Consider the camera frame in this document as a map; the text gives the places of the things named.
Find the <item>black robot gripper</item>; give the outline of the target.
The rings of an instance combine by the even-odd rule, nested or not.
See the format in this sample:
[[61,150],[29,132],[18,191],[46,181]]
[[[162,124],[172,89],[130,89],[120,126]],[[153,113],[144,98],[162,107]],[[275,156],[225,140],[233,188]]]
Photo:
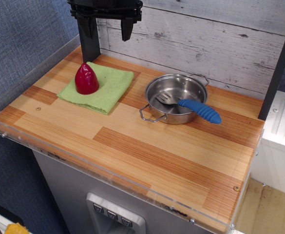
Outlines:
[[90,18],[121,20],[122,40],[128,41],[133,30],[133,20],[141,21],[141,0],[68,0],[72,16],[77,18],[79,32],[93,38]]

